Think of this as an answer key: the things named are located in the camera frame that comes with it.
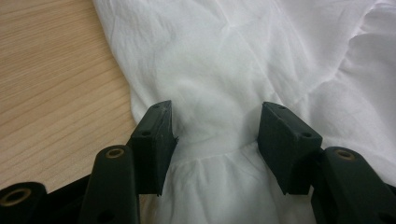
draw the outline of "white fabric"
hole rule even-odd
[[[173,101],[180,141],[144,221],[315,223],[309,197],[283,196],[258,152],[264,101],[396,185],[395,1],[94,3],[135,120]]]

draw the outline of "light brown wood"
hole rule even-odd
[[[0,1],[0,189],[37,181],[54,191],[134,126],[91,0]]]

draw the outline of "screw hole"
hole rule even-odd
[[[122,154],[124,153],[124,150],[121,148],[113,148],[110,149],[107,153],[106,153],[106,157],[109,159],[115,159],[118,158],[120,156],[122,156]]]
[[[338,157],[340,157],[343,160],[347,160],[347,161],[355,160],[355,156],[352,153],[347,152],[343,149],[337,149],[335,150],[335,153],[337,153]]]
[[[387,223],[387,224],[396,223],[396,217],[393,217],[392,215],[390,215],[388,213],[378,213],[378,217],[384,223]]]
[[[10,207],[25,201],[32,191],[30,189],[14,189],[0,200],[0,205]]]
[[[301,135],[304,137],[312,137],[311,133],[301,133]]]
[[[150,135],[150,134],[151,134],[151,132],[147,132],[147,131],[142,132],[142,135],[143,135],[143,136],[147,136],[147,135]]]
[[[107,223],[114,219],[114,213],[110,210],[103,211],[99,214],[97,220],[99,223]]]

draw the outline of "wooden table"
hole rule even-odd
[[[134,127],[91,0],[0,1],[1,189],[37,181],[54,191]]]

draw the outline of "tabletop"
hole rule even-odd
[[[0,2],[0,189],[36,181],[54,191],[134,127],[91,0]]]

